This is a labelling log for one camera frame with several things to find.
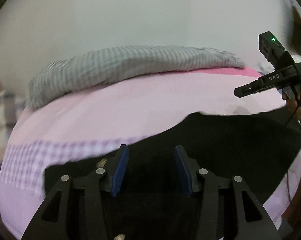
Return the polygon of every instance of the black cloth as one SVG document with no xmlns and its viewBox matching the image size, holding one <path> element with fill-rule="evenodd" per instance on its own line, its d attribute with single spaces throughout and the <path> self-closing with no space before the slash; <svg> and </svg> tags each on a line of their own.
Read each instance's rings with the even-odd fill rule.
<svg viewBox="0 0 301 240">
<path fill-rule="evenodd" d="M 201 202 L 200 196 L 187 200 L 177 194 L 179 181 L 172 153 L 179 144 L 200 167 L 215 175 L 243 177 L 264 203 L 301 148 L 301 126 L 292 121 L 285 127 L 288 118 L 286 107 L 246 116 L 193 113 L 169 130 L 130 145 L 121 192 L 116 198 L 104 199 L 110 234 L 121 229 L 128 231 L 129 239 L 191 239 Z M 103 157 L 48 167 L 46 193 L 62 175 L 89 174 Z"/>
</svg>

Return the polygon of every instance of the human hand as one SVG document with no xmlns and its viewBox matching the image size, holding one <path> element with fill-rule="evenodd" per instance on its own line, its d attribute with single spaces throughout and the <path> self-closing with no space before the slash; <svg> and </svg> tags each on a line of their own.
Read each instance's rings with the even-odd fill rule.
<svg viewBox="0 0 301 240">
<path fill-rule="evenodd" d="M 282 99 L 286 100 L 286 105 L 288 107 L 289 113 L 293 114 L 297 107 L 297 101 L 295 99 L 289 99 L 284 93 L 282 94 Z M 301 106 L 298 107 L 298 110 L 294 114 L 294 118 L 297 120 L 301 119 Z"/>
</svg>

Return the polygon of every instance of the bed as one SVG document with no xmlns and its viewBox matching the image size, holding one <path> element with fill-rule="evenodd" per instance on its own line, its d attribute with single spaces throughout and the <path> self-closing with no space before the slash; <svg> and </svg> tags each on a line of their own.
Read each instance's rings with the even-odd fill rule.
<svg viewBox="0 0 301 240">
<path fill-rule="evenodd" d="M 245 98 L 233 95 L 235 87 L 259 76 L 251 68 L 158 73 L 70 93 L 36 111 L 27 107 L 1 169 L 4 224 L 21 238 L 44 199 L 43 172 L 50 165 L 103 155 L 167 130 L 193 112 L 245 115 L 282 107 L 275 89 Z M 301 149 L 289 169 L 291 196 L 300 178 Z M 286 180 L 264 203 L 277 229 L 289 205 Z"/>
</svg>

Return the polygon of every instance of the pink bed sheet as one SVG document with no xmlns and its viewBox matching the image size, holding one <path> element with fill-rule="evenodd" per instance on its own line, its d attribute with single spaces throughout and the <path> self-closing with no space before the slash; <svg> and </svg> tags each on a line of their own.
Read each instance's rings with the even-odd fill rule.
<svg viewBox="0 0 301 240">
<path fill-rule="evenodd" d="M 141 76 L 59 98 L 32 112 L 26 108 L 9 139 L 0 174 L 0 211 L 21 238 L 44 199 L 45 167 L 99 156 L 160 133 L 188 114 L 256 114 L 284 105 L 276 90 L 236 98 L 237 86 L 255 70 L 214 68 Z M 289 170 L 290 193 L 301 176 L 301 151 Z M 264 207 L 278 227 L 288 206 L 286 178 Z"/>
</svg>

